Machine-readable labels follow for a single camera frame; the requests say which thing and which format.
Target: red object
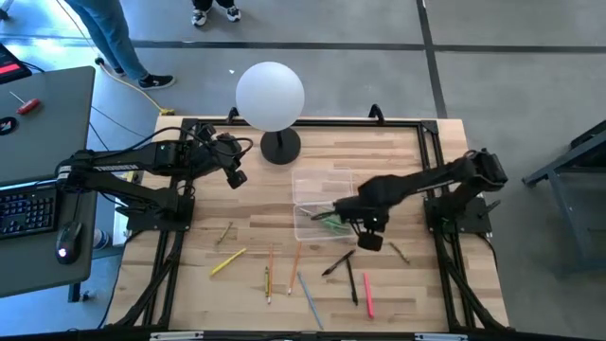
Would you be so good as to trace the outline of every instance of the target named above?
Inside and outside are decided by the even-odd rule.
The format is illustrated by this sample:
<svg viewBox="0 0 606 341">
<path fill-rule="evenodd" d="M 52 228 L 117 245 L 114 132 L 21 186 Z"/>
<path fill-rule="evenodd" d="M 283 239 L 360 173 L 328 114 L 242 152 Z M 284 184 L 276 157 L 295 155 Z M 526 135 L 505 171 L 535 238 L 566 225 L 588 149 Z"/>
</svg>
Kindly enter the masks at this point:
<svg viewBox="0 0 606 341">
<path fill-rule="evenodd" d="M 40 105 L 39 99 L 30 99 L 17 109 L 17 114 L 25 115 Z"/>
<path fill-rule="evenodd" d="M 370 282 L 368 274 L 364 273 L 364 287 L 366 288 L 366 306 L 368 307 L 368 317 L 375 318 L 375 310 L 372 307 L 372 295 L 370 294 Z"/>
<path fill-rule="evenodd" d="M 16 63 L 12 63 L 7 66 L 0 67 L 0 74 L 7 73 L 10 71 L 14 71 L 14 70 L 20 70 L 20 69 L 21 69 L 21 67 L 19 67 L 19 65 L 17 65 Z"/>
</svg>

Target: black lamp base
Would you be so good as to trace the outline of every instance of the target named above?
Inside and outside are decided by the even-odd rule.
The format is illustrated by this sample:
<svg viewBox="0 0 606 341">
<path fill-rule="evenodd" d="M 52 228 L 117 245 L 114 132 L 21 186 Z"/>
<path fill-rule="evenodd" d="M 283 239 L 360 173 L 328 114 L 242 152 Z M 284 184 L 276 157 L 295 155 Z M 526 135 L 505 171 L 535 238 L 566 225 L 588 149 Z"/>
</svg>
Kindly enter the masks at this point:
<svg viewBox="0 0 606 341">
<path fill-rule="evenodd" d="M 265 133 L 261 138 L 261 152 L 267 161 L 276 165 L 286 165 L 299 156 L 301 138 L 291 128 Z"/>
</svg>

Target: transparent plastic box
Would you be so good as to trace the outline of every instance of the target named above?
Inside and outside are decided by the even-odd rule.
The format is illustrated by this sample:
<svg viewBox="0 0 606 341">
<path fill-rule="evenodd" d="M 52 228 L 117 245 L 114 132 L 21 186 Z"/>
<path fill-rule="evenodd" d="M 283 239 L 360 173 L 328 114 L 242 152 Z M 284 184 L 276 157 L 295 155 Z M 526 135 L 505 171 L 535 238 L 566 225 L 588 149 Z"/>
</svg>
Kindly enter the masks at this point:
<svg viewBox="0 0 606 341">
<path fill-rule="evenodd" d="M 330 241 L 355 236 L 337 216 L 313 221 L 312 215 L 330 211 L 332 203 L 353 195 L 350 169 L 293 171 L 294 236 L 300 242 Z"/>
</svg>

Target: lamp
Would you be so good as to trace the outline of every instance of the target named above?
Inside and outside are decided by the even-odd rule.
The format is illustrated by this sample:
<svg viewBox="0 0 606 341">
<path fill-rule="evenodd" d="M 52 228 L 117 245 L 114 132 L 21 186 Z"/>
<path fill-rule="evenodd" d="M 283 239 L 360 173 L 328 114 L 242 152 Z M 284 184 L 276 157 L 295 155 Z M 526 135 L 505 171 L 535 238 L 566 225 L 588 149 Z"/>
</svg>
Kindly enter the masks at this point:
<svg viewBox="0 0 606 341">
<path fill-rule="evenodd" d="M 301 139 L 289 128 L 301 115 L 305 90 L 288 66 L 275 62 L 250 67 L 236 87 L 236 104 L 242 118 L 265 134 L 261 153 L 271 163 L 293 162 L 301 151 Z"/>
</svg>

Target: wooden table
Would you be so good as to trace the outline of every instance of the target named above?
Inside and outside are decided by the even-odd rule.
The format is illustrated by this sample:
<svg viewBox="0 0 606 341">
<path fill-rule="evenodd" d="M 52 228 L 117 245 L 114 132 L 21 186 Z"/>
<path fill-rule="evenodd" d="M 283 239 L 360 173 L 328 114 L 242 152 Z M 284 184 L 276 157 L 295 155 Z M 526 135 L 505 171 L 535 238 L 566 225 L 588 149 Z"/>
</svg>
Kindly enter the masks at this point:
<svg viewBox="0 0 606 341">
<path fill-rule="evenodd" d="M 160 117 L 156 130 L 181 126 L 183 117 Z M 437 121 L 444 159 L 468 149 L 463 123 Z M 258 148 L 262 132 L 250 127 L 218 127 L 238 137 L 251 137 L 255 147 L 242 159 L 248 182 L 232 190 L 222 171 L 198 179 L 192 228 L 186 234 L 174 294 L 173 330 L 318 330 L 302 288 L 295 282 L 287 296 L 296 239 L 293 223 L 292 170 L 347 167 L 354 186 L 377 174 L 421 170 L 417 133 L 406 128 L 297 127 L 302 149 L 290 165 L 265 161 Z M 178 138 L 167 132 L 159 139 Z M 169 178 L 146 174 L 143 185 L 161 188 Z M 348 271 L 339 266 L 330 276 L 322 272 L 355 245 L 351 242 L 304 242 L 298 270 L 307 281 L 325 331 L 421 332 L 446 331 L 442 290 L 433 237 L 427 232 L 422 196 L 414 195 L 390 211 L 385 242 L 394 242 L 410 259 L 404 263 L 390 247 L 381 252 L 358 248 L 351 258 L 360 305 L 351 301 Z M 225 240 L 222 231 L 233 223 Z M 144 232 L 127 246 L 120 266 L 108 322 L 115 322 L 135 303 L 150 280 L 158 232 Z M 275 249 L 272 304 L 264 295 L 264 269 L 270 243 Z M 213 267 L 243 247 L 248 251 L 213 278 Z M 494 317 L 507 325 L 499 278 L 492 253 L 484 241 L 462 235 L 461 247 L 468 281 Z M 367 317 L 363 272 L 370 276 L 375 318 Z M 460 294 L 453 289 L 457 316 L 464 321 Z M 156 302 L 160 314 L 162 294 Z"/>
</svg>

